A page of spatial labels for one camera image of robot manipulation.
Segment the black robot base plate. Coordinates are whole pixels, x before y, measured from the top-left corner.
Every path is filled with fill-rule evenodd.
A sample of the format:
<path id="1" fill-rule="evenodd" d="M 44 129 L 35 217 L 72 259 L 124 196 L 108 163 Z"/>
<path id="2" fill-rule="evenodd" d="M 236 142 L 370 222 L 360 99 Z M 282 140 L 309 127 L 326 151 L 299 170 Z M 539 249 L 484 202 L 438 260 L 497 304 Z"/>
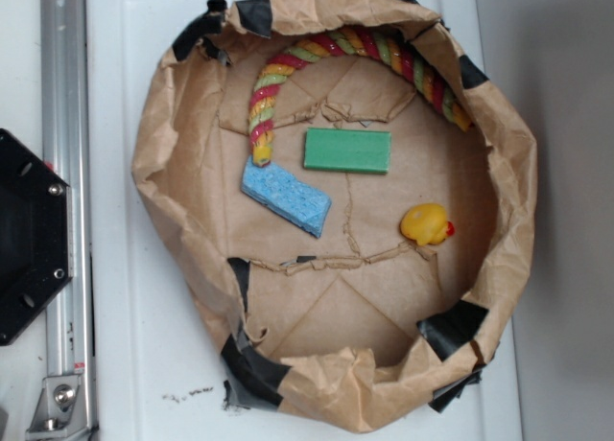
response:
<path id="1" fill-rule="evenodd" d="M 70 187 L 1 130 L 1 344 L 12 344 L 71 280 Z"/>

